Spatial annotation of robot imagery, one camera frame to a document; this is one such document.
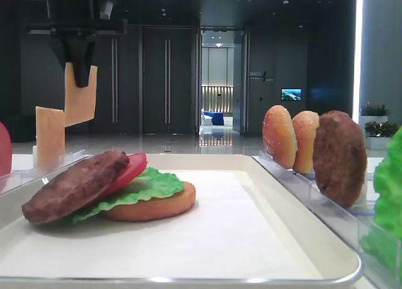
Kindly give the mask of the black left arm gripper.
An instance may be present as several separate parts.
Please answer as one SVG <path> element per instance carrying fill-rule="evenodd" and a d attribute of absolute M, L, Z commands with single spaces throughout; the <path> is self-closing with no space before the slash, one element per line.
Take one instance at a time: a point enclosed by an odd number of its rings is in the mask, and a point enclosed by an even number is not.
<path fill-rule="evenodd" d="M 24 31 L 51 34 L 50 46 L 59 63 L 72 63 L 75 84 L 83 88 L 89 85 L 93 36 L 126 32 L 126 19 L 111 18 L 115 4 L 116 0 L 46 0 L 47 18 L 29 21 Z"/>

